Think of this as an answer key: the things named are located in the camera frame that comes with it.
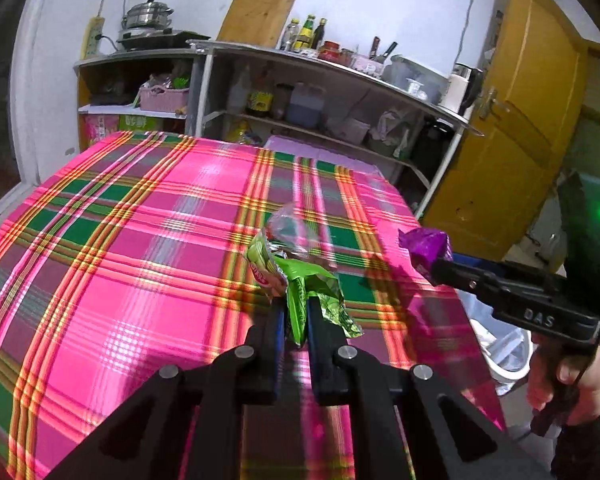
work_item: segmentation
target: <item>white wall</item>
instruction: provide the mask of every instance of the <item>white wall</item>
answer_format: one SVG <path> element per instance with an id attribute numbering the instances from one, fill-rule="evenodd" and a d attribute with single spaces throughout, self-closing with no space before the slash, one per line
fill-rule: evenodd
<path id="1" fill-rule="evenodd" d="M 127 9 L 144 0 L 128 0 Z M 232 0 L 159 0 L 175 9 L 173 27 L 195 30 L 214 38 Z M 600 34 L 576 0 L 556 0 L 580 33 L 600 41 Z M 76 77 L 84 28 L 98 10 L 100 0 L 45 0 L 32 46 L 30 100 L 35 100 L 30 120 L 36 133 L 40 176 L 57 171 L 77 152 Z M 451 70 L 458 52 L 469 0 L 296 0 L 291 15 L 327 17 L 326 39 L 366 52 L 374 36 L 381 48 L 393 40 L 402 53 L 439 72 Z M 491 18 L 493 0 L 475 0 L 464 48 L 459 60 L 476 64 Z M 115 38 L 122 16 L 122 0 L 106 0 L 104 33 Z M 101 51 L 112 51 L 101 42 Z"/>

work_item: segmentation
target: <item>purple wrapper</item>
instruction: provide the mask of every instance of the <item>purple wrapper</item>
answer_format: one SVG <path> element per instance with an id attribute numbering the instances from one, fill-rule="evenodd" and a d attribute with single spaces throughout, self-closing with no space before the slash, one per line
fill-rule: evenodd
<path id="1" fill-rule="evenodd" d="M 411 267 L 431 285 L 437 285 L 430 272 L 433 262 L 437 258 L 453 259 L 449 236 L 439 229 L 419 227 L 408 233 L 398 229 L 398 244 L 409 251 Z"/>

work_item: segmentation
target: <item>yellow label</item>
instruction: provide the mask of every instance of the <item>yellow label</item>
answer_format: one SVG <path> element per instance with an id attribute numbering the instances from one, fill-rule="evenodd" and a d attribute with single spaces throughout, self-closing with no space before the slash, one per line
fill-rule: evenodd
<path id="1" fill-rule="evenodd" d="M 273 94 L 268 92 L 258 92 L 254 90 L 249 95 L 249 102 L 247 108 L 249 110 L 256 110 L 257 112 L 268 112 L 271 110 L 271 103 L 273 101 Z"/>

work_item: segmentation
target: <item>metal bolt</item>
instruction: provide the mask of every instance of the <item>metal bolt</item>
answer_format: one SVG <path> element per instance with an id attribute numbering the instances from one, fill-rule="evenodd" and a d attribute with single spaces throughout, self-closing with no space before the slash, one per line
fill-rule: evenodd
<path id="1" fill-rule="evenodd" d="M 428 381 L 433 377 L 433 370 L 427 365 L 416 365 L 413 369 L 413 375 L 423 381 Z"/>
<path id="2" fill-rule="evenodd" d="M 164 365 L 158 373 L 163 379 L 173 379 L 179 372 L 176 365 Z"/>
<path id="3" fill-rule="evenodd" d="M 353 359 L 358 355 L 358 351 L 353 346 L 343 345 L 338 348 L 338 355 L 343 359 Z"/>
<path id="4" fill-rule="evenodd" d="M 251 347 L 249 345 L 238 346 L 238 348 L 235 349 L 235 356 L 238 359 L 248 359 L 254 353 L 255 353 L 255 350 L 253 349 L 253 347 Z"/>

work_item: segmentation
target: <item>human hand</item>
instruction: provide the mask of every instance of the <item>human hand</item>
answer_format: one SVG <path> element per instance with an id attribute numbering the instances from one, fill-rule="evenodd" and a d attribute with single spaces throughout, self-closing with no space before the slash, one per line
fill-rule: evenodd
<path id="1" fill-rule="evenodd" d="M 554 398 L 554 387 L 548 367 L 559 360 L 561 344 L 544 336 L 533 334 L 532 341 L 540 346 L 531 357 L 526 399 L 532 408 L 542 410 Z M 573 384 L 586 366 L 589 357 L 575 355 L 560 360 L 556 367 L 556 378 L 563 384 Z M 600 416 L 600 347 L 591 366 L 578 383 L 580 397 L 567 419 L 568 426 L 590 422 Z"/>

